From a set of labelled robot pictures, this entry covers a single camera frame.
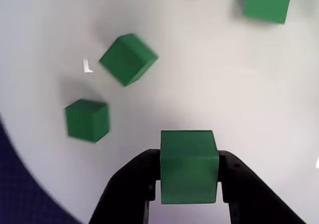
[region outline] blue fabric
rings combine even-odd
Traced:
[[[37,185],[1,124],[0,224],[79,224]]]

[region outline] dark blue cloth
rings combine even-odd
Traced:
[[[79,224],[34,181],[1,124],[0,224]]]

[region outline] white table surface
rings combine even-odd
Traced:
[[[38,183],[87,223],[110,177],[162,129],[212,129],[301,218],[319,222],[319,0],[285,25],[244,18],[243,0],[0,0],[0,112]],[[135,32],[159,55],[123,88],[98,60]],[[93,74],[84,74],[83,57]],[[111,132],[69,138],[64,108],[106,101]],[[212,205],[162,206],[152,224],[230,223]]]

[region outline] green wooden block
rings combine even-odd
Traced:
[[[96,143],[110,129],[106,103],[81,99],[65,108],[65,116],[70,137]]]
[[[244,15],[285,23],[290,0],[246,0]]]
[[[118,37],[100,63],[124,86],[137,81],[158,59],[135,34]]]
[[[212,131],[162,131],[161,203],[215,203],[218,163]]]

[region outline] blurry green cube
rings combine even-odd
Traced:
[[[137,81],[158,59],[135,34],[118,37],[100,63],[124,86]]]
[[[246,0],[244,15],[272,21],[285,23],[290,0]]]
[[[65,116],[70,137],[96,143],[110,129],[106,103],[81,99],[65,108]]]

